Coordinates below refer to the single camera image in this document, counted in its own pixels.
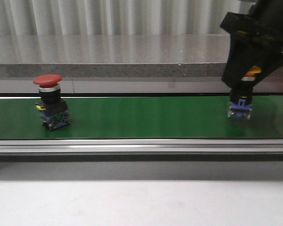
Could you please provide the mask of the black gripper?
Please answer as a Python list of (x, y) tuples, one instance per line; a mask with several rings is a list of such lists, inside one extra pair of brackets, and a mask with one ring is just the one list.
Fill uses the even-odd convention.
[[(230, 35), (230, 49), (222, 81), (230, 88), (242, 83), (252, 68), (261, 71), (251, 81), (253, 88), (283, 66), (283, 0), (258, 0), (247, 14), (228, 12), (220, 27)], [(262, 48), (261, 38), (277, 48)]]

